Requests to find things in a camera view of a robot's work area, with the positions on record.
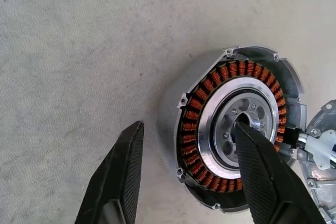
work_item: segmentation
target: hub hole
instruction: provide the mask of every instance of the hub hole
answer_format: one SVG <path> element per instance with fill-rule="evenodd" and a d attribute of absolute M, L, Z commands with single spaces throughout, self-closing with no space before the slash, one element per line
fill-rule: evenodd
<path fill-rule="evenodd" d="M 258 114 L 258 118 L 259 119 L 263 119 L 264 118 L 264 116 L 265 116 L 265 110 L 264 110 L 264 108 L 263 107 L 258 107 L 257 108 L 257 114 Z"/>
<path fill-rule="evenodd" d="M 230 128 L 231 124 L 232 124 L 232 120 L 231 120 L 230 116 L 225 115 L 224 116 L 224 122 L 222 124 L 222 128 L 226 130 L 226 129 Z"/>
<path fill-rule="evenodd" d="M 242 99 L 241 104 L 239 106 L 239 109 L 241 111 L 246 111 L 248 109 L 248 106 L 250 105 L 250 101 L 247 99 Z"/>
<path fill-rule="evenodd" d="M 232 149 L 233 149 L 232 144 L 228 141 L 228 142 L 224 143 L 222 150 L 223 150 L 225 155 L 229 155 L 229 154 L 231 154 Z"/>
<path fill-rule="evenodd" d="M 250 120 L 249 120 L 248 116 L 245 113 L 240 114 L 237 117 L 236 122 L 245 123 L 247 125 L 250 125 Z"/>

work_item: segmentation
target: copper coil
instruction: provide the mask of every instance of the copper coil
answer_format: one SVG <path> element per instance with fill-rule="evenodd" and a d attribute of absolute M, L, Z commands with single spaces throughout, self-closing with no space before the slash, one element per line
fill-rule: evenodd
<path fill-rule="evenodd" d="M 220 67 L 220 74 L 222 75 L 223 80 L 229 78 L 229 70 L 225 64 Z"/>
<path fill-rule="evenodd" d="M 214 86 L 212 81 L 210 81 L 210 79 L 205 78 L 205 80 L 202 82 L 204 87 L 208 90 L 208 91 L 213 91 L 214 90 Z"/>
<path fill-rule="evenodd" d="M 194 164 L 198 159 L 199 159 L 199 155 L 197 153 L 193 154 L 192 156 L 190 157 L 187 157 L 185 159 L 185 162 L 187 163 L 187 165 L 192 165 Z"/>
<path fill-rule="evenodd" d="M 237 191 L 242 190 L 243 189 L 243 184 L 241 179 L 237 179 Z"/>
<path fill-rule="evenodd" d="M 216 86 L 218 86 L 221 83 L 219 73 L 216 70 L 214 70 L 210 74 L 212 79 L 216 83 Z"/>
<path fill-rule="evenodd" d="M 282 97 L 277 101 L 278 107 L 283 106 L 286 104 L 285 99 Z"/>
<path fill-rule="evenodd" d="M 277 135 L 277 139 L 276 139 L 276 141 L 279 142 L 279 143 L 282 143 L 282 142 L 283 142 L 283 139 L 284 139 L 283 136 Z"/>
<path fill-rule="evenodd" d="M 195 135 L 184 135 L 184 136 L 182 136 L 183 144 L 189 144 L 189 143 L 193 143 L 195 141 L 196 141 L 196 136 Z"/>
<path fill-rule="evenodd" d="M 286 107 L 283 106 L 279 109 L 279 115 L 285 115 L 287 113 Z"/>
<path fill-rule="evenodd" d="M 210 188 L 212 189 L 212 190 L 217 190 L 218 189 L 218 187 L 219 187 L 219 182 L 220 182 L 220 178 L 219 177 L 215 177 L 214 178 L 214 181 L 212 182 L 212 184 L 211 184 L 211 186 L 210 186 Z"/>
<path fill-rule="evenodd" d="M 282 89 L 280 88 L 280 89 L 274 94 L 274 97 L 275 97 L 276 100 L 278 100 L 280 97 L 282 97 L 283 94 L 284 94 L 284 93 L 283 93 Z"/>
<path fill-rule="evenodd" d="M 274 93 L 279 87 L 280 87 L 280 83 L 278 81 L 273 83 L 273 85 L 271 86 L 272 93 Z"/>
<path fill-rule="evenodd" d="M 183 123 L 182 130 L 183 131 L 195 131 L 197 125 L 195 123 Z"/>
<path fill-rule="evenodd" d="M 243 76 L 245 74 L 246 62 L 244 60 L 239 61 L 239 75 Z"/>
<path fill-rule="evenodd" d="M 262 70 L 262 72 L 261 72 L 261 75 L 260 75 L 259 79 L 260 79 L 261 81 L 265 81 L 266 78 L 268 77 L 268 74 L 269 74 L 268 69 L 267 69 L 267 68 L 264 68 L 264 69 Z"/>
<path fill-rule="evenodd" d="M 275 80 L 275 76 L 273 74 L 270 74 L 269 77 L 267 78 L 266 85 L 270 86 Z"/>
<path fill-rule="evenodd" d="M 279 126 L 278 127 L 278 133 L 283 134 L 285 132 L 285 127 L 284 126 Z"/>
<path fill-rule="evenodd" d="M 202 182 L 205 179 L 207 173 L 208 171 L 206 169 L 203 169 L 200 171 L 200 173 L 198 174 L 196 178 L 198 179 L 198 181 Z"/>
<path fill-rule="evenodd" d="M 212 175 L 211 173 L 205 178 L 205 181 L 204 181 L 204 185 L 206 187 L 209 187 L 211 182 L 212 182 L 212 179 L 214 178 L 214 175 Z"/>
<path fill-rule="evenodd" d="M 198 110 L 200 110 L 202 107 L 202 104 L 199 102 L 199 100 L 196 100 L 195 98 L 190 99 L 189 105 Z"/>
<path fill-rule="evenodd" d="M 235 181 L 234 180 L 230 180 L 228 192 L 234 191 L 234 190 L 235 190 Z"/>
<path fill-rule="evenodd" d="M 236 76 L 237 75 L 237 64 L 235 61 L 231 61 L 229 63 L 229 68 L 230 68 L 230 74 L 231 76 Z"/>
<path fill-rule="evenodd" d="M 254 68 L 253 76 L 258 78 L 262 69 L 263 69 L 263 67 L 259 63 L 256 63 L 255 68 Z"/>
<path fill-rule="evenodd" d="M 254 62 L 252 62 L 252 61 L 248 61 L 248 62 L 247 62 L 247 71 L 246 71 L 246 74 L 247 74 L 248 76 L 251 76 L 252 73 L 253 73 L 253 70 L 254 70 Z"/>
<path fill-rule="evenodd" d="M 203 101 L 206 100 L 206 98 L 208 97 L 208 95 L 205 93 L 205 91 L 201 88 L 201 87 L 197 87 L 195 94 L 201 98 Z"/>
<path fill-rule="evenodd" d="M 195 165 L 193 165 L 193 167 L 190 168 L 190 172 L 195 175 L 197 174 L 201 169 L 202 169 L 203 165 L 201 162 L 196 163 Z"/>
<path fill-rule="evenodd" d="M 188 119 L 192 119 L 192 120 L 197 120 L 199 114 L 195 111 L 191 111 L 191 110 L 186 110 L 184 113 L 184 117 L 188 118 Z"/>
<path fill-rule="evenodd" d="M 281 118 L 279 119 L 279 124 L 280 124 L 280 125 L 283 125 L 283 124 L 286 123 L 286 121 L 287 121 L 287 118 L 286 118 L 285 116 L 283 116 L 283 117 L 281 117 Z"/>
<path fill-rule="evenodd" d="M 196 152 L 197 148 L 195 145 L 193 146 L 187 146 L 183 148 L 183 155 L 189 155 L 192 154 L 193 152 Z"/>
<path fill-rule="evenodd" d="M 226 191 L 226 187 L 227 187 L 227 180 L 226 179 L 222 179 L 220 181 L 219 191 L 221 191 L 221 192 L 224 193 Z"/>

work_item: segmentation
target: electric motor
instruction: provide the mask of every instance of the electric motor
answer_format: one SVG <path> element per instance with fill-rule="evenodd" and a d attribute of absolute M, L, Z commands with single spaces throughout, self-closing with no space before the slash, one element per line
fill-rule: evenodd
<path fill-rule="evenodd" d="M 235 122 L 260 131 L 289 165 L 287 129 L 305 130 L 302 85 L 287 59 L 270 48 L 236 46 L 207 52 L 166 90 L 158 129 L 171 171 L 202 204 L 246 209 Z"/>

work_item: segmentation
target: gray concrete floor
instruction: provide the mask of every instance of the gray concrete floor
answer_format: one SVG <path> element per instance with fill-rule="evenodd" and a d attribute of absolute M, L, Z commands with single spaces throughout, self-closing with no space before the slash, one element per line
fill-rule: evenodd
<path fill-rule="evenodd" d="M 0 0 L 0 222 L 73 223 L 135 120 L 146 130 L 137 223 L 251 222 L 205 209 L 167 173 L 160 96 L 200 53 L 257 42 L 292 61 L 310 119 L 336 98 L 335 17 L 336 0 Z"/>

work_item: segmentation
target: copper winding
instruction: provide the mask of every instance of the copper winding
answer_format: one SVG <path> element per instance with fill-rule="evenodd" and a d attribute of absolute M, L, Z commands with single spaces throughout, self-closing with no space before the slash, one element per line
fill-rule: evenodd
<path fill-rule="evenodd" d="M 285 127 L 284 126 L 279 126 L 278 127 L 278 133 L 283 134 L 285 132 Z"/>
<path fill-rule="evenodd" d="M 277 135 L 277 139 L 276 139 L 276 141 L 279 142 L 279 143 L 282 143 L 282 142 L 283 142 L 283 139 L 284 139 L 283 136 L 281 136 L 281 135 Z"/>
<path fill-rule="evenodd" d="M 187 163 L 187 165 L 192 165 L 194 164 L 198 159 L 199 159 L 199 155 L 197 153 L 193 154 L 192 156 L 190 157 L 187 157 L 185 159 L 185 162 Z"/>
<path fill-rule="evenodd" d="M 277 100 L 278 107 L 283 106 L 286 104 L 285 99 L 282 97 L 279 100 Z"/>
<path fill-rule="evenodd" d="M 220 178 L 219 177 L 215 177 L 214 178 L 214 181 L 212 182 L 212 184 L 210 185 L 210 188 L 212 189 L 212 190 L 217 190 L 218 189 L 218 187 L 219 187 L 219 182 L 220 182 Z"/>
<path fill-rule="evenodd" d="M 274 97 L 275 97 L 276 100 L 278 100 L 280 97 L 282 97 L 283 94 L 284 94 L 284 93 L 283 93 L 282 89 L 280 88 L 280 89 L 274 94 Z"/>
<path fill-rule="evenodd" d="M 183 131 L 195 131 L 197 125 L 194 123 L 183 123 L 182 124 L 182 130 Z"/>
<path fill-rule="evenodd" d="M 197 120 L 199 114 L 195 111 L 191 111 L 191 110 L 186 110 L 184 113 L 184 117 L 188 118 L 188 119 L 192 119 L 192 120 Z"/>
<path fill-rule="evenodd" d="M 197 87 L 195 94 L 201 98 L 203 101 L 206 100 L 206 98 L 208 97 L 208 95 L 205 93 L 205 91 L 201 88 L 201 87 Z"/>
<path fill-rule="evenodd" d="M 227 180 L 226 179 L 222 179 L 220 181 L 219 191 L 221 191 L 221 192 L 224 193 L 226 191 L 226 187 L 227 187 Z"/>
<path fill-rule="evenodd" d="M 281 118 L 279 119 L 279 124 L 280 124 L 280 125 L 285 124 L 286 121 L 287 121 L 287 118 L 286 118 L 285 116 L 283 116 L 283 117 L 281 117 Z"/>
<path fill-rule="evenodd" d="M 241 179 L 237 179 L 237 191 L 242 190 L 243 185 Z"/>
<path fill-rule="evenodd" d="M 262 69 L 263 67 L 260 64 L 256 63 L 253 76 L 258 78 Z"/>
<path fill-rule="evenodd" d="M 189 105 L 191 107 L 194 107 L 195 109 L 198 109 L 198 110 L 200 110 L 201 107 L 202 107 L 202 104 L 198 100 L 196 100 L 195 98 L 190 99 Z"/>
<path fill-rule="evenodd" d="M 285 124 L 286 124 L 286 100 L 283 97 L 283 91 L 280 87 L 280 83 L 276 81 L 275 76 L 265 67 L 258 63 L 251 61 L 231 61 L 227 64 L 221 65 L 218 69 L 213 69 L 208 77 L 202 80 L 202 84 L 198 85 L 194 92 L 191 94 L 192 97 L 189 100 L 188 105 L 201 110 L 203 103 L 207 100 L 209 92 L 212 92 L 215 87 L 219 86 L 223 81 L 226 81 L 230 77 L 235 76 L 253 76 L 263 81 L 274 94 L 277 100 L 278 110 L 279 110 L 279 127 L 278 135 L 276 137 L 275 149 L 280 151 L 280 143 L 284 139 Z M 200 112 L 193 110 L 185 110 L 184 118 L 188 120 L 197 120 L 200 116 Z M 182 131 L 190 132 L 197 130 L 197 123 L 182 122 Z M 243 184 L 241 179 L 222 179 L 214 176 L 201 162 L 201 156 L 197 151 L 196 145 L 196 133 L 195 134 L 182 134 L 182 140 L 180 144 L 186 144 L 187 146 L 182 146 L 181 155 L 184 155 L 183 159 L 186 165 L 186 169 L 192 177 L 197 179 L 200 184 L 204 185 L 210 190 L 218 191 L 221 193 L 232 192 L 235 190 L 242 190 Z"/>
<path fill-rule="evenodd" d="M 221 83 L 219 73 L 216 70 L 214 70 L 210 74 L 211 74 L 212 79 L 216 83 L 216 86 L 218 86 Z"/>
<path fill-rule="evenodd" d="M 220 74 L 222 75 L 223 80 L 229 78 L 229 70 L 225 64 L 220 67 Z"/>
<path fill-rule="evenodd" d="M 279 115 L 285 115 L 287 113 L 286 107 L 283 106 L 279 109 Z"/>
<path fill-rule="evenodd" d="M 208 90 L 208 91 L 213 91 L 214 90 L 214 86 L 212 84 L 212 81 L 210 81 L 210 79 L 205 78 L 205 80 L 202 82 L 204 87 Z"/>
<path fill-rule="evenodd" d="M 183 155 L 189 155 L 192 154 L 193 152 L 196 152 L 197 148 L 195 145 L 193 146 L 187 146 L 183 148 Z"/>
<path fill-rule="evenodd" d="M 236 76 L 237 75 L 237 64 L 235 61 L 231 61 L 229 63 L 229 68 L 230 68 L 230 74 L 231 76 Z"/>
<path fill-rule="evenodd" d="M 270 74 L 269 77 L 267 78 L 266 85 L 270 86 L 275 80 L 275 76 L 273 74 Z"/>
<path fill-rule="evenodd" d="M 214 175 L 212 175 L 211 173 L 205 178 L 205 181 L 204 181 L 204 185 L 209 187 L 211 182 L 212 182 L 212 179 L 214 178 Z"/>
<path fill-rule="evenodd" d="M 248 76 L 251 76 L 252 73 L 253 73 L 253 70 L 254 70 L 254 62 L 252 62 L 252 61 L 248 61 L 248 62 L 247 62 L 247 71 L 246 71 L 246 74 L 247 74 Z"/>
<path fill-rule="evenodd" d="M 208 173 L 208 171 L 206 169 L 201 170 L 200 174 L 198 174 L 198 176 L 196 177 L 198 179 L 198 181 L 203 181 L 206 177 L 206 174 Z"/>
<path fill-rule="evenodd" d="M 203 167 L 202 163 L 198 162 L 195 165 L 193 165 L 193 167 L 190 168 L 190 172 L 195 175 L 202 169 L 202 167 Z"/>
<path fill-rule="evenodd" d="M 268 77 L 268 74 L 269 74 L 268 69 L 267 69 L 267 68 L 263 68 L 263 70 L 262 70 L 262 72 L 261 72 L 261 75 L 260 75 L 259 79 L 260 79 L 261 81 L 265 81 L 266 78 Z"/>
<path fill-rule="evenodd" d="M 184 135 L 182 136 L 182 142 L 183 144 L 189 144 L 196 141 L 195 135 Z"/>
<path fill-rule="evenodd" d="M 273 83 L 273 85 L 271 86 L 272 93 L 274 93 L 279 87 L 280 87 L 280 83 L 278 81 Z"/>
<path fill-rule="evenodd" d="M 235 181 L 234 180 L 230 180 L 228 192 L 234 191 L 234 190 L 235 190 Z"/>
<path fill-rule="evenodd" d="M 245 74 L 246 62 L 244 60 L 239 61 L 239 75 L 243 76 Z"/>

